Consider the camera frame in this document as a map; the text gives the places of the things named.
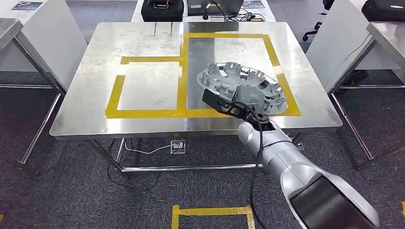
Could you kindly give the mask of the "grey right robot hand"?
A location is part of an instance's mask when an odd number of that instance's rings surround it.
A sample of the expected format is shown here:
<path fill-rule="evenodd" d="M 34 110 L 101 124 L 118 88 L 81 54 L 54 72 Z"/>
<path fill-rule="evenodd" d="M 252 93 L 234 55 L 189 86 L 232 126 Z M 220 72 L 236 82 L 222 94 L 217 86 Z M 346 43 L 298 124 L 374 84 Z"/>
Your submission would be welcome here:
<path fill-rule="evenodd" d="M 240 85 L 236 88 L 236 101 L 245 104 L 255 104 L 262 110 L 265 108 L 265 98 L 262 91 L 249 85 Z"/>

